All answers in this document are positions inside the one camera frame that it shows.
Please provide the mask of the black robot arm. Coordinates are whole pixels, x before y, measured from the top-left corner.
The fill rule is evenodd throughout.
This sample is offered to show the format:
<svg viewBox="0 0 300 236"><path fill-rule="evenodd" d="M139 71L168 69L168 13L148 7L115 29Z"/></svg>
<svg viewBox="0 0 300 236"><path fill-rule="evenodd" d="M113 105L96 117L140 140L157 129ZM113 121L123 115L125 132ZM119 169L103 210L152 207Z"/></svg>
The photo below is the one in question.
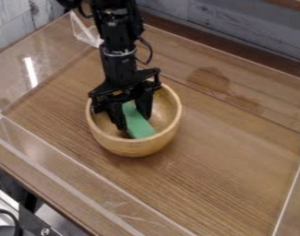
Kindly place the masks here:
<svg viewBox="0 0 300 236"><path fill-rule="evenodd" d="M89 92L92 110L107 112L119 130L128 130L123 105L133 100L145 119L152 116L153 93L163 87L159 67L139 70L136 42L149 49L151 44L141 37L144 18L136 0L88 0L91 14L83 8L84 0L57 0L68 9L77 8L85 18L93 18L104 42L100 46L105 79ZM151 63L153 52L144 65Z"/></svg>

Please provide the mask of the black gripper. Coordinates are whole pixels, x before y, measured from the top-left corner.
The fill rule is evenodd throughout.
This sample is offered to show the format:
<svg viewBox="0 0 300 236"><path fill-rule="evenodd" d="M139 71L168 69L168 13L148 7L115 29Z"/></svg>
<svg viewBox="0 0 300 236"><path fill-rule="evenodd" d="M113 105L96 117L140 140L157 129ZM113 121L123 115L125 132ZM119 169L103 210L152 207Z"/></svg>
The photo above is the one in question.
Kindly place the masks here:
<svg viewBox="0 0 300 236"><path fill-rule="evenodd" d="M128 128L123 103L135 100L135 105L147 120L152 116L153 93L163 87L159 67L137 69L136 51L111 52L101 47L105 79L89 92L95 112L108 112L120 131Z"/></svg>

